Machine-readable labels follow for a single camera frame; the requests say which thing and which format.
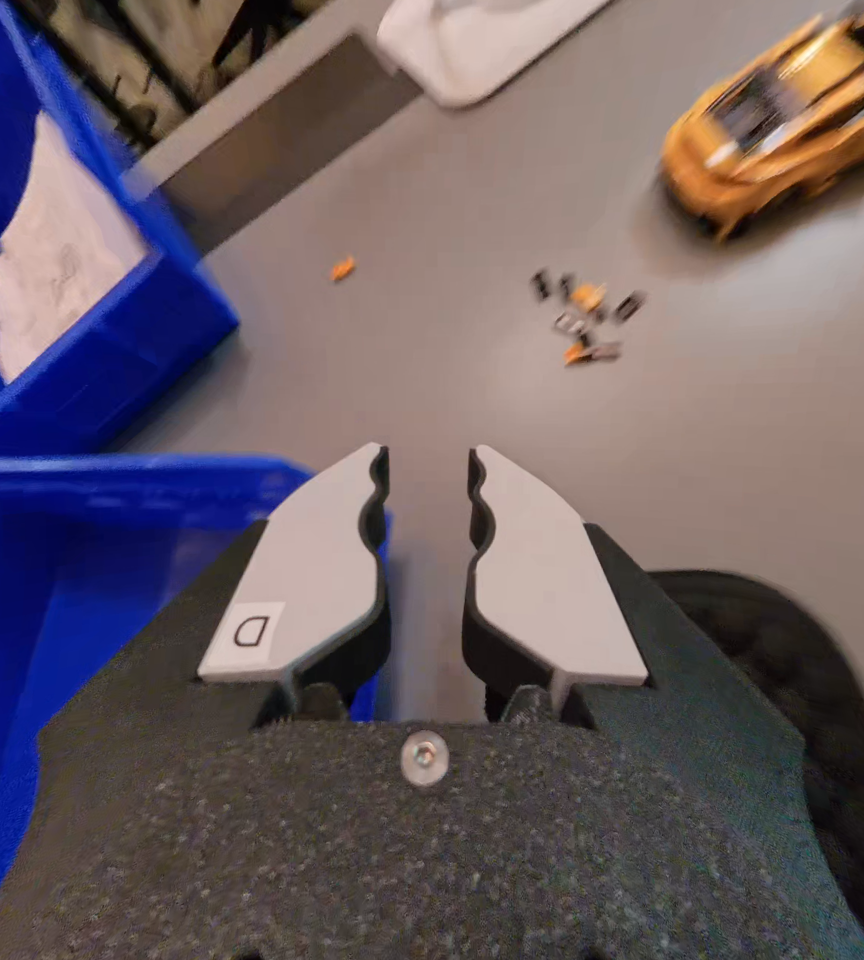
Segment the blue plastic bin holding paper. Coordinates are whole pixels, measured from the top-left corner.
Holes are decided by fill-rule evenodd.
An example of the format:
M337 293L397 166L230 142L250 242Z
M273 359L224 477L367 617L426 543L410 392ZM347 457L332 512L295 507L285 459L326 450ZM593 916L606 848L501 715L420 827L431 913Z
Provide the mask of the blue plastic bin holding paper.
M93 453L238 326L161 196L126 184L132 156L75 89L49 43L0 2L0 235L48 114L147 246L132 271L11 383L0 377L0 455Z

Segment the large pile of toy bricks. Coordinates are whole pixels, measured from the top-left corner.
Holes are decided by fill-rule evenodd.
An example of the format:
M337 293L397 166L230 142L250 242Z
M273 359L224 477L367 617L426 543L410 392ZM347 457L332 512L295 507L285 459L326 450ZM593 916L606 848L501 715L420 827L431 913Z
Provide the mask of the large pile of toy bricks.
M580 283L573 273L554 278L546 269L535 271L529 285L539 303L556 300L560 305L553 330L569 340L562 355L566 368L616 362L622 354L622 343L604 340L603 327L625 325L648 299L644 291L633 290L613 304L606 284Z

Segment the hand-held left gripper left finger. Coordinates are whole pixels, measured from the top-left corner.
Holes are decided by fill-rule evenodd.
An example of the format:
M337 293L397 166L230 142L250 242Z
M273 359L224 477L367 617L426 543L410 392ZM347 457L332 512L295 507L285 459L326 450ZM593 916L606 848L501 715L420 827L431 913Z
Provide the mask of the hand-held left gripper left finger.
M317 473L269 514L198 664L210 686L265 685L292 714L354 706L390 654L382 548L390 451L368 442Z

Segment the yellow toy brick car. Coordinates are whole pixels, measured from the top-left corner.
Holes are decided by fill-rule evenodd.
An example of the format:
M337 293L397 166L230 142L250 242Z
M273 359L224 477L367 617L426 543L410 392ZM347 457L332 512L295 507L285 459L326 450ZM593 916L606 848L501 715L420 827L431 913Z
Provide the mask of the yellow toy brick car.
M864 2L814 17L669 129L659 172L704 235L724 242L864 164Z

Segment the white adjustable stand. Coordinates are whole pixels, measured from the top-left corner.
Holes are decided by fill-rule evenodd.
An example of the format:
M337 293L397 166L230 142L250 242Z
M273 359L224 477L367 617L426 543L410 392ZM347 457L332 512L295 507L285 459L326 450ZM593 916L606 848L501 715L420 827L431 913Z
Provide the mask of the white adjustable stand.
M593 18L606 1L394 1L382 54L448 110L486 100Z

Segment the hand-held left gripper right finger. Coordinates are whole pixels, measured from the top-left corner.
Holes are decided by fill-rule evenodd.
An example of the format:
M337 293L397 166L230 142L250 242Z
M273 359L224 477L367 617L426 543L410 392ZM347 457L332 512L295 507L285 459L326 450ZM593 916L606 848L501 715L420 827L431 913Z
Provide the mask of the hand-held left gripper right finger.
M578 690L645 690L647 661L579 512L495 448L469 450L469 563L462 655L486 718L537 688L563 717Z

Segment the crumpled white paper bags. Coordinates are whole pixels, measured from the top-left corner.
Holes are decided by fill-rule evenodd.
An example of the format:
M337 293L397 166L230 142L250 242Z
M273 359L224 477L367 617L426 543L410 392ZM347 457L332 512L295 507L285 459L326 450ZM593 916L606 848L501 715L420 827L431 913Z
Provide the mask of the crumpled white paper bags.
M0 236L0 377L27 369L145 258L134 222L74 156L52 117L35 119L29 178Z

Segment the blue plastic bin holding bricks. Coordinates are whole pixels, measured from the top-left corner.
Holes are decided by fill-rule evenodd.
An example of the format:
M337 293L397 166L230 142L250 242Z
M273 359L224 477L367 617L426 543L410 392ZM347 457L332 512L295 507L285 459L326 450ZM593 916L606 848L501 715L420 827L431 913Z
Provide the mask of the blue plastic bin holding bricks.
M219 956L360 833L334 701L198 664L269 514L267 458L0 461L0 958Z

